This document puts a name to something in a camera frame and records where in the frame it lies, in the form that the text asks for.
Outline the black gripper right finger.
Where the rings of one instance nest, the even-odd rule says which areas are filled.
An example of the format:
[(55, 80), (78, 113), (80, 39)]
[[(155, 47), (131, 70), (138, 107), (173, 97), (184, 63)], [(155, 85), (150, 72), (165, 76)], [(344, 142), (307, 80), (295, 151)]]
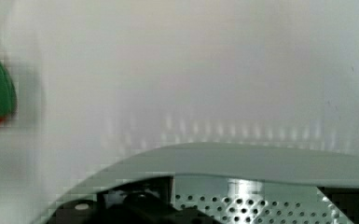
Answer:
[(333, 218), (339, 224), (346, 218), (359, 224), (359, 188), (319, 187), (323, 195), (333, 204)]

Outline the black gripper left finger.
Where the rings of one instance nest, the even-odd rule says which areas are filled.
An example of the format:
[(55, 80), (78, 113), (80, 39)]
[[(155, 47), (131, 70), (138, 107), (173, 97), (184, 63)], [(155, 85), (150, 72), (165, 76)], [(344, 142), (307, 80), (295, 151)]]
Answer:
[(60, 205), (48, 224), (221, 224), (195, 207), (172, 205), (173, 177), (124, 184)]

